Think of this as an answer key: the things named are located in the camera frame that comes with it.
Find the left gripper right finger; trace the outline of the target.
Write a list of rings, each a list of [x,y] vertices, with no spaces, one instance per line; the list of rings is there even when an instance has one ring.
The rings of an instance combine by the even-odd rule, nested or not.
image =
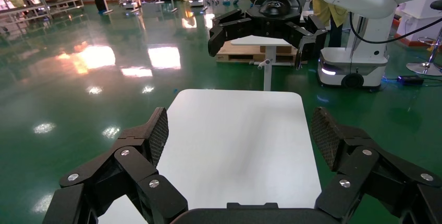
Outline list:
[[[441,223],[441,178],[381,148],[364,130],[336,122],[315,108],[311,136],[335,173],[315,209],[348,223],[365,195],[377,199],[400,223]]]

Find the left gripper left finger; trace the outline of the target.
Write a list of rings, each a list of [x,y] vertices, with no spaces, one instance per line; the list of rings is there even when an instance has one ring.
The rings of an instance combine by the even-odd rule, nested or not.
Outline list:
[[[188,202],[157,170],[168,134],[163,107],[147,123],[124,130],[109,150],[60,178],[44,223],[98,223],[122,196],[148,223],[172,223]]]

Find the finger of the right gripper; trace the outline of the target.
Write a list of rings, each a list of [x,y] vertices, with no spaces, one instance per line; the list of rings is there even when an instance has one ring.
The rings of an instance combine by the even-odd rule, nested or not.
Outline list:
[[[298,25],[287,22],[286,41],[297,49],[295,68],[299,70],[301,63],[309,59],[318,59],[324,48],[327,30],[316,15],[308,15],[304,23]]]
[[[215,57],[225,42],[256,34],[262,22],[246,11],[235,9],[215,17],[209,30],[208,53]]]

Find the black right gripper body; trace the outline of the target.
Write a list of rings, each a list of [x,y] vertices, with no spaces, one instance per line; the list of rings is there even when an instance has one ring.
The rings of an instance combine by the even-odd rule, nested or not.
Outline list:
[[[306,0],[256,0],[245,13],[251,19],[251,34],[288,40],[300,23]]]

